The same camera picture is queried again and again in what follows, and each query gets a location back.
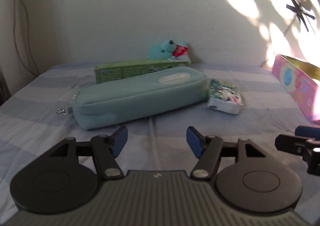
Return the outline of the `green toothpaste box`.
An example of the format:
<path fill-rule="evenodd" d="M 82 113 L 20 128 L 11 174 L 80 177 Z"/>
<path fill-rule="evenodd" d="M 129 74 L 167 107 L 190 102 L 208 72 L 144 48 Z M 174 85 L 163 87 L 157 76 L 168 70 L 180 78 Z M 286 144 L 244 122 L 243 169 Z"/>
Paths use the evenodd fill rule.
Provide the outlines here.
<path fill-rule="evenodd" d="M 191 61 L 187 57 L 174 57 L 163 60 L 139 60 L 97 65 L 94 68 L 96 84 L 121 80 L 174 67 L 188 67 Z"/>

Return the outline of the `pink macaron biscuit tin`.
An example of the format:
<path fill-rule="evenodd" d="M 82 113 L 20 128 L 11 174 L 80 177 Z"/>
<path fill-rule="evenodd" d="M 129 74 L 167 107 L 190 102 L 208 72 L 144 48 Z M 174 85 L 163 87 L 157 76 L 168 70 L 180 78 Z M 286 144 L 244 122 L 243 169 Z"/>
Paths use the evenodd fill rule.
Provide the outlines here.
<path fill-rule="evenodd" d="M 319 67 L 298 58 L 277 54 L 272 74 L 286 88 L 305 117 L 319 124 Z"/>

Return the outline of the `teal plush bear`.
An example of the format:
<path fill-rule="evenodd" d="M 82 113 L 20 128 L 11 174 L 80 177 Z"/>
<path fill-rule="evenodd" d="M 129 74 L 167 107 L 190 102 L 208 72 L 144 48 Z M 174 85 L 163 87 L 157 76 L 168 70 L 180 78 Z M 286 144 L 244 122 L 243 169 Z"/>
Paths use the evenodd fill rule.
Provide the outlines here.
<path fill-rule="evenodd" d="M 185 41 L 167 40 L 154 45 L 149 53 L 148 60 L 186 60 L 191 63 L 189 54 L 189 45 Z"/>

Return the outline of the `floral tissue pack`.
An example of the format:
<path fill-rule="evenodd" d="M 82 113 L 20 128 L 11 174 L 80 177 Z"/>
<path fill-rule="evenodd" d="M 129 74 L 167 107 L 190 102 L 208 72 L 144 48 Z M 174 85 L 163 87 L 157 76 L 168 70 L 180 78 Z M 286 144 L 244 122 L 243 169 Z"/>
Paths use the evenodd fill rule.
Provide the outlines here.
<path fill-rule="evenodd" d="M 240 89 L 234 83 L 212 79 L 207 106 L 212 110 L 238 115 L 243 107 Z"/>

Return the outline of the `teal pencil case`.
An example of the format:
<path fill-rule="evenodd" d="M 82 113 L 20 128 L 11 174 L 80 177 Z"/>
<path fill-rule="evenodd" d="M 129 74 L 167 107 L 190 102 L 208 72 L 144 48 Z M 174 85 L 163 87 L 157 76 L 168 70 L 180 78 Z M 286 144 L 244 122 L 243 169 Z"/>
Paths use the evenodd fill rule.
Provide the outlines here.
<path fill-rule="evenodd" d="M 56 112 L 73 114 L 83 130 L 95 130 L 206 101 L 208 90 L 203 73 L 174 67 L 80 88 L 72 105 Z"/>

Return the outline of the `striped blue bed sheet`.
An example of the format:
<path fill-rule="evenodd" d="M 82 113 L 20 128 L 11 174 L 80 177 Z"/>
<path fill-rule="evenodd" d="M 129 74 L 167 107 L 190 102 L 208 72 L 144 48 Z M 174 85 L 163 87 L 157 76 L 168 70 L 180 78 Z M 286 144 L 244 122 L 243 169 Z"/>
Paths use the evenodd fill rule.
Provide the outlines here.
<path fill-rule="evenodd" d="M 236 84 L 244 103 L 238 115 L 217 112 L 205 103 L 126 123 L 127 144 L 117 159 L 127 170 L 191 171 L 196 158 L 185 133 L 189 126 L 204 135 L 225 141 L 251 139 L 295 171 L 303 182 L 296 212 L 310 223 L 319 218 L 319 177 L 307 173 L 300 157 L 280 152 L 274 146 L 280 134 L 294 134 L 297 126 L 309 126 L 294 99 L 271 73 L 263 68 L 195 64 L 210 78 Z M 35 158 L 66 137 L 87 141 L 116 128 L 84 131 L 73 115 L 58 115 L 72 103 L 81 87 L 95 83 L 94 64 L 52 67 L 16 92 L 1 106 L 1 222 L 17 212 L 9 192 L 12 177 Z"/>

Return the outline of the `black tape cross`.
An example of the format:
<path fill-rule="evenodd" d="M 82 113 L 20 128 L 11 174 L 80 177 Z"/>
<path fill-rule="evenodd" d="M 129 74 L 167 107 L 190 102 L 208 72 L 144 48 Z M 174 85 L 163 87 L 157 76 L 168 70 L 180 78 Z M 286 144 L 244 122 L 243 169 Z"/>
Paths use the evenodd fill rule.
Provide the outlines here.
<path fill-rule="evenodd" d="M 300 22 L 300 23 L 303 23 L 304 26 L 305 26 L 305 28 L 306 28 L 306 30 L 309 31 L 308 26 L 307 26 L 307 24 L 306 24 L 306 21 L 305 21 L 305 18 L 304 18 L 304 17 L 305 17 L 305 16 L 306 16 L 306 17 L 309 17 L 309 18 L 312 19 L 312 20 L 315 20 L 316 17 L 313 16 L 313 15 L 311 15 L 311 14 L 309 14 L 309 13 L 307 13 L 307 12 L 303 9 L 301 2 L 297 2 L 296 0 L 291 0 L 291 2 L 292 2 L 293 5 L 287 4 L 287 5 L 286 5 L 286 8 L 289 9 L 290 11 L 292 11 L 292 12 L 296 15 L 296 17 L 297 17 L 297 19 L 299 20 L 299 22 Z"/>

